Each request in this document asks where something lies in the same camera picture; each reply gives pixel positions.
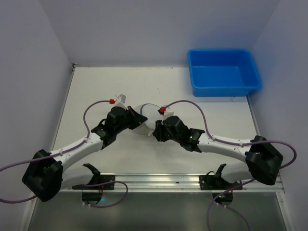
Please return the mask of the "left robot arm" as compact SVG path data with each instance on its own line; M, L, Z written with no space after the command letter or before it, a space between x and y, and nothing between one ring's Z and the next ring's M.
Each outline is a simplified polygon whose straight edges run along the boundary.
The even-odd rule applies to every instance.
M41 201L52 199L60 190L74 186L99 188L104 181L100 171L91 164L83 164L73 170L71 166L84 157L101 151L116 140L117 135L133 130L147 121L131 107L115 106L95 128L88 131L86 137L62 149L35 153L22 182Z

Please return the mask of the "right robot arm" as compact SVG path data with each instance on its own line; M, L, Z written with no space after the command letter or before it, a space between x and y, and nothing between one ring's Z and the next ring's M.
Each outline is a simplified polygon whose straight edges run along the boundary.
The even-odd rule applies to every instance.
M172 140L189 152L214 153L238 160L236 164L222 164L217 178L227 183L255 179L265 185L274 185L282 165L282 154L264 137L255 136L249 145L232 145L232 139L219 142L204 130L188 128L178 116L157 120L153 136L157 141Z

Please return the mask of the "white mesh laundry bag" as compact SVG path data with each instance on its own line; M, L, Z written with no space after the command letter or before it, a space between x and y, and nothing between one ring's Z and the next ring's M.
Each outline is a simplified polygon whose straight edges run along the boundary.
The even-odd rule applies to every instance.
M135 107L134 110L140 115L147 117L147 120L133 131L140 135L151 136L155 130L156 121L163 118L158 112L159 109L160 107L158 105L152 103L145 103Z

